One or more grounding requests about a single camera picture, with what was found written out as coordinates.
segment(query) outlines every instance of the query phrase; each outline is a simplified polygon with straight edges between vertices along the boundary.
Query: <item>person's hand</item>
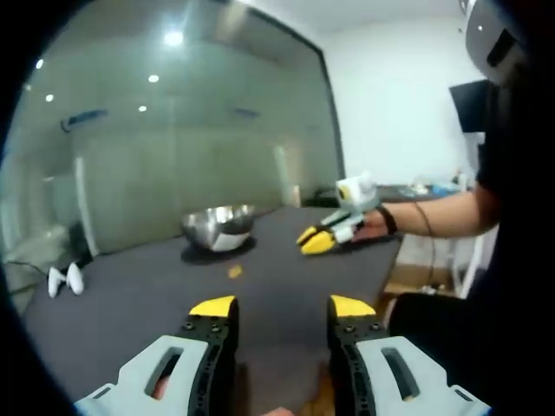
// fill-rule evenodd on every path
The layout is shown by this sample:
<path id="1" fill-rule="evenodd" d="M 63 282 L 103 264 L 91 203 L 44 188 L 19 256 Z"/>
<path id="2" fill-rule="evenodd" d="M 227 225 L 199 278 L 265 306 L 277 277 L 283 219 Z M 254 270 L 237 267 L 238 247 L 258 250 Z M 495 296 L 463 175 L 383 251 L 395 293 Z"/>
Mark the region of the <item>person's hand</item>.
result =
<path id="1" fill-rule="evenodd" d="M 274 410 L 273 412 L 264 414 L 263 416 L 295 416 L 295 415 L 287 409 L 279 408 Z"/>
<path id="2" fill-rule="evenodd" d="M 373 210 L 366 214 L 364 218 L 364 227 L 356 232 L 352 241 L 367 240 L 369 238 L 378 238 L 387 236 L 388 226 L 385 224 L 382 214 Z"/>

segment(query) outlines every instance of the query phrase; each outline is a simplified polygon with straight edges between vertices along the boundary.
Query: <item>glass wall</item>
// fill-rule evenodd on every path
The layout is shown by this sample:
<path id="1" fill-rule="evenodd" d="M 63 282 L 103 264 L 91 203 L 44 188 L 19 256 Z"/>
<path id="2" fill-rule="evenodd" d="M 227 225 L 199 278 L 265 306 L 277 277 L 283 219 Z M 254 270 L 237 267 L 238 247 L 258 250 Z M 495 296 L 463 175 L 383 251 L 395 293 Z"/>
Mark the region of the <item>glass wall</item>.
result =
<path id="1" fill-rule="evenodd" d="M 341 175 L 328 88 L 313 48 L 241 3 L 85 6 L 23 86 L 4 257 L 58 262 L 77 225 L 108 253 L 178 235 L 189 211 L 310 196 Z"/>

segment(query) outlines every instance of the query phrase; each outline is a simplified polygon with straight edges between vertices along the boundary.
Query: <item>person's arm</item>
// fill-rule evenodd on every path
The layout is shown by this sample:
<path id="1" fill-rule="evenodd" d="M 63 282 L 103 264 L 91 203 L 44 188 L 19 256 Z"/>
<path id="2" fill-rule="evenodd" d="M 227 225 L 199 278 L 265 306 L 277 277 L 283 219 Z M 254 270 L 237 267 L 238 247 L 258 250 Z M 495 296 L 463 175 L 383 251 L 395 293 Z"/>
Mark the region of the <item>person's arm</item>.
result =
<path id="1" fill-rule="evenodd" d="M 429 236 L 424 213 L 428 219 L 433 237 L 470 237 L 492 229 L 500 221 L 501 203 L 499 197 L 478 185 L 471 192 L 463 192 L 452 197 L 417 203 L 384 204 L 400 232 Z M 381 237 L 388 234 L 388 227 L 379 211 L 366 215 L 365 226 L 355 235 L 354 240 Z"/>

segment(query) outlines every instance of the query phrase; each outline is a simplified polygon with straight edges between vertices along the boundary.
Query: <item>small orange object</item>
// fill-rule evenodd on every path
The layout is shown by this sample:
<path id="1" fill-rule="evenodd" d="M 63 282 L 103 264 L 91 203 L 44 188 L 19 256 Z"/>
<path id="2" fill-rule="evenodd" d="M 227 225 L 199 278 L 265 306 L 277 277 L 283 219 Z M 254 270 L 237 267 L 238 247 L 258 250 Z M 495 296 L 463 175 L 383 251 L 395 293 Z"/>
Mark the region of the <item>small orange object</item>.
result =
<path id="1" fill-rule="evenodd" d="M 229 272 L 227 273 L 230 279 L 237 279 L 242 274 L 243 274 L 243 268 L 241 267 L 240 264 L 236 264 L 233 267 L 231 267 L 229 269 Z"/>

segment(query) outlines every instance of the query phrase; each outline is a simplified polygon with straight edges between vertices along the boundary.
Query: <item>white wall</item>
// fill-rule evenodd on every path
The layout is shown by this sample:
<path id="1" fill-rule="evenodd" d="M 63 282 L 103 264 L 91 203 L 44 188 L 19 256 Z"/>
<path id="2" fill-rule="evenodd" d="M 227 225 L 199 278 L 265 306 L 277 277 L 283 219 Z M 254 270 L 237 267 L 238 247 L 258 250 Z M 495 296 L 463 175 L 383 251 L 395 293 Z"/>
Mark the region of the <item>white wall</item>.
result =
<path id="1" fill-rule="evenodd" d="M 347 175 L 383 184 L 472 176 L 449 87 L 483 78 L 464 45 L 464 21 L 373 23 L 329 36 L 330 72 Z"/>

